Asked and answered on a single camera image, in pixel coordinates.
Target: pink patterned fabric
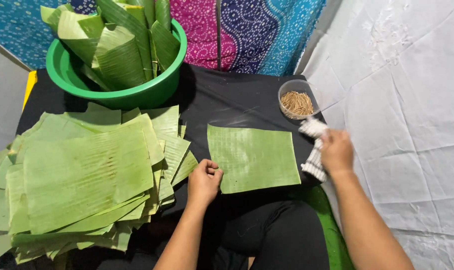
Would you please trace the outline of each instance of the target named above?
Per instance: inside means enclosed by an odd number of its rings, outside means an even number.
[[[170,14],[187,35],[184,62],[201,67],[217,68],[217,22],[215,0],[171,0]],[[232,37],[221,30],[222,70],[227,71],[236,56]]]

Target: yellow object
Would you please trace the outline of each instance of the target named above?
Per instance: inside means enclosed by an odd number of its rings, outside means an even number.
[[[27,86],[25,87],[25,95],[23,97],[22,111],[23,111],[23,108],[25,108],[25,104],[27,103],[27,100],[29,99],[30,92],[32,91],[33,85],[36,82],[37,82],[37,71],[29,72],[29,78],[27,79]]]

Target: plastic container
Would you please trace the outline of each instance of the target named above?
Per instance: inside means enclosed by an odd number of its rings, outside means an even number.
[[[59,40],[54,40],[45,59],[47,72],[52,81],[66,92],[84,99],[95,100],[113,110],[156,108],[171,97],[177,89],[180,65],[187,52],[187,36],[176,20],[172,20],[172,34],[180,41],[180,50],[172,65],[155,79],[142,85],[113,92],[91,91],[95,83],[78,69],[83,62],[69,52]]]
[[[309,115],[300,115],[300,114],[295,114],[291,111],[289,111],[284,105],[282,104],[280,98],[285,95],[288,92],[295,91],[297,93],[305,93],[310,100],[312,101],[312,107],[314,109],[314,112]],[[294,119],[294,120],[304,120],[307,119],[308,116],[313,116],[319,113],[320,108],[319,108],[319,102],[315,98],[317,96],[319,99],[320,97],[320,92],[309,82],[304,81],[304,80],[291,80],[286,83],[284,83],[280,89],[279,89],[279,106],[280,110],[282,113],[289,119]]]

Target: table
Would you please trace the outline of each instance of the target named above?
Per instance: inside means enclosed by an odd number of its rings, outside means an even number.
[[[62,114],[84,112],[86,99],[60,89],[45,69],[37,71],[34,85],[20,117],[17,134],[31,128],[43,112]],[[229,73],[182,64],[176,93],[161,107],[179,105],[182,124],[187,125],[185,139],[191,141],[190,150],[197,160],[209,159],[207,124],[223,127],[258,128],[292,132],[297,166],[302,185],[316,186],[320,182],[301,172],[313,149],[313,141],[301,135],[298,123],[290,122],[279,109],[278,89],[302,75],[276,77],[260,74]],[[175,187],[176,202],[162,212],[168,215],[182,211],[187,202],[187,185],[182,181]]]

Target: hand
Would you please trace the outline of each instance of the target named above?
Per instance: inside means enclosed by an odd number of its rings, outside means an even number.
[[[217,163],[204,159],[188,176],[187,205],[205,207],[215,199],[224,172]]]
[[[330,175],[353,173],[354,148],[348,132],[328,129],[321,139],[322,165]]]

